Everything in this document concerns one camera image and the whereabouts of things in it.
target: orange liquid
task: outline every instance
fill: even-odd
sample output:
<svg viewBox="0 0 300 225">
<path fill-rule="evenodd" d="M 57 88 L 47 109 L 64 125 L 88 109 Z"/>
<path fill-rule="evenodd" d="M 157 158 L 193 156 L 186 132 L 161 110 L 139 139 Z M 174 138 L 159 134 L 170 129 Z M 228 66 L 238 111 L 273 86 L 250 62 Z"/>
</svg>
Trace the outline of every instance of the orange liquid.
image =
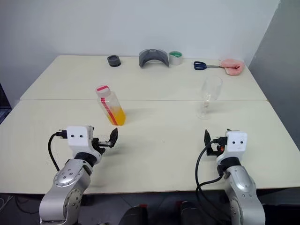
<svg viewBox="0 0 300 225">
<path fill-rule="evenodd" d="M 117 122 L 117 125 L 122 126 L 125 123 L 125 119 L 126 119 L 126 115 L 125 115 L 123 109 L 121 107 L 110 107 L 109 109 L 112 112 L 112 115 L 113 115 L 115 121 Z M 106 115 L 107 115 L 109 121 L 113 125 L 115 125 L 111 116 L 109 114 L 106 114 Z"/>
</svg>

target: glass stem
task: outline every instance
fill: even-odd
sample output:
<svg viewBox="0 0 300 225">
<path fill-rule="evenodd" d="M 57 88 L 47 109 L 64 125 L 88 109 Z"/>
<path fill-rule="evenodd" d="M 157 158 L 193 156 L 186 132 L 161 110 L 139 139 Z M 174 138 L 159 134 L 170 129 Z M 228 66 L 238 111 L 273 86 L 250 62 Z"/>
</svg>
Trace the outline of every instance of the glass stem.
<svg viewBox="0 0 300 225">
<path fill-rule="evenodd" d="M 208 106 L 209 106 L 209 102 L 208 101 L 203 101 L 202 104 L 202 115 L 206 116 L 207 115 L 207 111 L 208 111 Z"/>
</svg>

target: scissors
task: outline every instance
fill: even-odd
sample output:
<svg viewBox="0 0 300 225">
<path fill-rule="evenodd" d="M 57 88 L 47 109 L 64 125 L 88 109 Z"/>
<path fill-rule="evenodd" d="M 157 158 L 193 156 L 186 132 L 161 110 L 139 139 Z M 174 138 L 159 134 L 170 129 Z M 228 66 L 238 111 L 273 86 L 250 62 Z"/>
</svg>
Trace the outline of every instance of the scissors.
<svg viewBox="0 0 300 225">
<path fill-rule="evenodd" d="M 194 62 L 194 69 L 195 70 L 204 70 L 206 68 L 221 68 L 220 66 L 214 66 L 214 65 L 206 65 L 204 62 L 195 61 Z"/>
</svg>

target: blue scissor handle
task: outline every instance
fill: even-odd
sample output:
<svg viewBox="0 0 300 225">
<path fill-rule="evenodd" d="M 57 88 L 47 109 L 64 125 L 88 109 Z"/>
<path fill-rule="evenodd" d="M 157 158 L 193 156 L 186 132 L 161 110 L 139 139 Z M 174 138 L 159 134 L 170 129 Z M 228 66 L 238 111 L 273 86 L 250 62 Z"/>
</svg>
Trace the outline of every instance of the blue scissor handle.
<svg viewBox="0 0 300 225">
<path fill-rule="evenodd" d="M 204 62 L 199 62 L 199 61 L 195 61 L 194 62 L 194 69 L 195 70 L 204 70 L 207 68 L 206 63 Z"/>
</svg>

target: red stripe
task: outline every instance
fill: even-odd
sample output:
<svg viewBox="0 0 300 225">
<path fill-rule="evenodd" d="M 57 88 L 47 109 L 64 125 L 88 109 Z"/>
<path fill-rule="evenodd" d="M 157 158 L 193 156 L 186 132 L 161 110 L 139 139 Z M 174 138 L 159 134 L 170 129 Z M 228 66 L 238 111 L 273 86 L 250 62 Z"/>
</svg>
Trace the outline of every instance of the red stripe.
<svg viewBox="0 0 300 225">
<path fill-rule="evenodd" d="M 105 88 L 108 88 L 108 86 L 105 85 L 105 86 L 103 86 L 103 87 L 101 87 L 101 88 L 97 88 L 97 91 L 103 90 L 103 89 L 105 89 Z"/>
<path fill-rule="evenodd" d="M 116 119 L 115 119 L 114 116 L 113 116 L 112 111 L 108 108 L 108 105 L 106 104 L 105 98 L 104 98 L 104 97 L 101 98 L 101 103 L 102 103 L 102 105 L 104 106 L 104 108 L 106 109 L 106 111 L 107 111 L 107 113 L 109 114 L 109 116 L 111 117 L 113 123 L 114 123 L 115 125 L 118 125 Z"/>
</svg>

